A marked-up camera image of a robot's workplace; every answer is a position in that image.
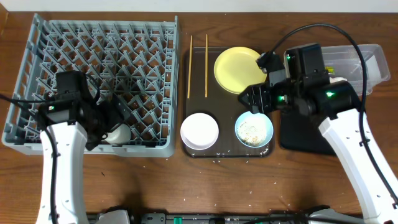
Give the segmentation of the white napkin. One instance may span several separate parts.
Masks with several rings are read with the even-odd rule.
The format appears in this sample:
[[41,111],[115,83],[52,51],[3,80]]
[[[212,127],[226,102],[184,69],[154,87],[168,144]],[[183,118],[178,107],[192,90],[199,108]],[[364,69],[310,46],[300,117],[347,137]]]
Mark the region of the white napkin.
[[330,77],[329,80],[330,80],[330,83],[336,83],[336,82],[340,82],[340,81],[347,82],[347,79],[345,79],[343,77]]

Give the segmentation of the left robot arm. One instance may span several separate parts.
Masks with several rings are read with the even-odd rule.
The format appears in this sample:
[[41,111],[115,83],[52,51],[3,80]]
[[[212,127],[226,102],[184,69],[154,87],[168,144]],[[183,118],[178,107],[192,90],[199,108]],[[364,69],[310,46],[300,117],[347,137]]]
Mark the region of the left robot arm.
[[42,194],[37,223],[89,223],[83,199],[83,156],[101,141],[127,144],[127,108],[117,97],[100,101],[83,72],[58,72],[56,94],[39,105],[43,149]]

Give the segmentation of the rice and shell pile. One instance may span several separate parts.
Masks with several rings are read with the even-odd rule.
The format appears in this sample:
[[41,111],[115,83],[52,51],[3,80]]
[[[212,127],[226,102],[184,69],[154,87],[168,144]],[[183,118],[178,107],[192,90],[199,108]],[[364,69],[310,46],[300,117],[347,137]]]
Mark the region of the rice and shell pile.
[[267,131],[264,123],[247,119],[237,128],[238,138],[248,146],[260,146],[267,137]]

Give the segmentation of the light blue bowl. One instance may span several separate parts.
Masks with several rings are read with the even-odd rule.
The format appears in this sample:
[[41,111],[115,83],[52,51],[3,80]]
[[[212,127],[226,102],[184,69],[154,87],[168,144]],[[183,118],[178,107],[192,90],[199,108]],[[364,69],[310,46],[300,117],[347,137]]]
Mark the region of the light blue bowl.
[[265,114],[253,114],[250,111],[237,118],[234,130],[237,139],[251,148],[260,148],[269,144],[274,135],[271,119]]

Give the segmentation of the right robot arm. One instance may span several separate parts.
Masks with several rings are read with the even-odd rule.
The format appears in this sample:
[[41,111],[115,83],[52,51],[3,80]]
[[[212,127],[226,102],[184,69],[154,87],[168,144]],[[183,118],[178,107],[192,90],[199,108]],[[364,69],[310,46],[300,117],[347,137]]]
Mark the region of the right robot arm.
[[377,145],[364,105],[346,80],[331,81],[319,44],[262,54],[257,65],[279,80],[248,86],[238,100],[251,113],[293,110],[310,118],[341,162],[365,223],[397,223],[397,177]]

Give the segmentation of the white bowl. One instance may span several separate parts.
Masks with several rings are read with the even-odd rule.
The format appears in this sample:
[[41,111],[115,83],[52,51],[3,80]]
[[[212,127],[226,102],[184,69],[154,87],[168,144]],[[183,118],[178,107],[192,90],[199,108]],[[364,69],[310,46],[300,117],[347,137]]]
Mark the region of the white bowl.
[[206,113],[194,113],[184,119],[180,137],[189,148],[202,151],[217,141],[219,127],[216,120]]

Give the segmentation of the green orange snack wrapper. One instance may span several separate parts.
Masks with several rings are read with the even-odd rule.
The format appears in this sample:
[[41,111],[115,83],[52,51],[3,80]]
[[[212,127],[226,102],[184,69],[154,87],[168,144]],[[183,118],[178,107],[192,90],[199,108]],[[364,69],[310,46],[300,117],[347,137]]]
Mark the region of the green orange snack wrapper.
[[326,70],[328,70],[328,74],[329,75],[334,75],[335,74],[335,70],[333,67],[325,67]]

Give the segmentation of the small white cup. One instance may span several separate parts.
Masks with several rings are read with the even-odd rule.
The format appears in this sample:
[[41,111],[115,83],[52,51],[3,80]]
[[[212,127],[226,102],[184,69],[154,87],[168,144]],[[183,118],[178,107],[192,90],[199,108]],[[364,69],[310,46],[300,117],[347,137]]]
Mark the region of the small white cup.
[[131,130],[128,125],[122,124],[113,132],[108,133],[108,137],[104,140],[112,145],[127,144],[131,140]]

